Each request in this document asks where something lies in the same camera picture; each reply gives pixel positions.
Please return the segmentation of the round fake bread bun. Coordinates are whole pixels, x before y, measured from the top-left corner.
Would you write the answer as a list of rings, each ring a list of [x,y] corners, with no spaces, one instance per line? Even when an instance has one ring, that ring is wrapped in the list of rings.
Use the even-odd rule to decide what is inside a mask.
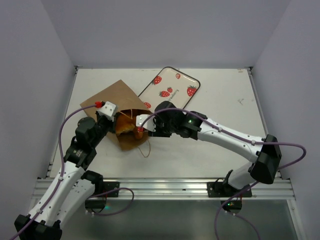
[[[132,132],[136,127],[136,117],[130,118],[127,115],[120,114],[116,119],[115,134],[117,136]]]

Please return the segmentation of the fake baguette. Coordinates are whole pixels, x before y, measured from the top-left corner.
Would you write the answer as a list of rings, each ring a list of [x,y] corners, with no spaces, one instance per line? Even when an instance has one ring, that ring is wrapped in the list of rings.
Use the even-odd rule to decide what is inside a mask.
[[[133,134],[136,140],[140,140],[142,139],[144,133],[141,131],[134,131]]]

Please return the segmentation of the brown paper bag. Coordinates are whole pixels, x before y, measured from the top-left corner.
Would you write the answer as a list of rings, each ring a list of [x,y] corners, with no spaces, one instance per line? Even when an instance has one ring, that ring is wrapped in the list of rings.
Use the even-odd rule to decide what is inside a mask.
[[[120,114],[127,115],[132,118],[141,114],[149,115],[151,113],[133,90],[122,80],[118,80],[109,87],[88,98],[82,102],[80,106],[87,107],[95,104],[96,102],[111,102],[117,105],[116,118],[118,118]],[[149,138],[148,134],[144,132],[142,139],[135,139],[134,132],[137,131],[138,128],[135,127],[133,131],[127,133],[116,135],[109,132],[106,136],[121,150],[129,151],[139,147]]]

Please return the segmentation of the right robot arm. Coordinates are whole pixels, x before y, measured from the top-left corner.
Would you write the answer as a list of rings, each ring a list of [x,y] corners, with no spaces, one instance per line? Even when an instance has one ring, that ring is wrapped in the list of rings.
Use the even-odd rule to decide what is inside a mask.
[[[143,127],[150,137],[169,138],[176,134],[218,145],[245,158],[248,161],[245,165],[229,170],[223,181],[217,180],[212,184],[213,194],[217,197],[235,196],[254,182],[271,185],[282,158],[275,136],[247,135],[199,112],[176,108],[169,101],[160,103]]]

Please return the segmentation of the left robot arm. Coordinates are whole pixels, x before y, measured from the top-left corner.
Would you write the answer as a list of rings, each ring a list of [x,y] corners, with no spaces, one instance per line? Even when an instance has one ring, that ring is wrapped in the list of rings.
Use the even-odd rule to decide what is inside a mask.
[[[19,215],[14,226],[21,240],[59,240],[70,217],[90,196],[103,193],[103,176],[88,170],[96,147],[107,133],[115,133],[114,111],[96,112],[97,119],[82,118],[52,183],[27,215]]]

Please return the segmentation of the strawberry print tray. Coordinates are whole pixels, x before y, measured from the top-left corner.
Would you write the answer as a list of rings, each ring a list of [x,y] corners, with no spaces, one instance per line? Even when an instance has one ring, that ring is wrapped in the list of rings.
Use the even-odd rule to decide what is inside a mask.
[[[163,101],[183,109],[200,86],[199,80],[168,66],[155,76],[138,97],[151,112]]]

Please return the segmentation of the aluminium rail frame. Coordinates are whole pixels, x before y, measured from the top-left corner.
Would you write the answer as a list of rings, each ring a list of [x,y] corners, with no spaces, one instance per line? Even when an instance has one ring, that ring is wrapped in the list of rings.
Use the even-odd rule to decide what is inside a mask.
[[[136,200],[226,200],[209,197],[207,183],[215,178],[105,178],[104,182],[118,182],[121,188],[134,192]],[[251,188],[248,200],[294,200],[290,180],[276,178],[273,184],[258,183]]]

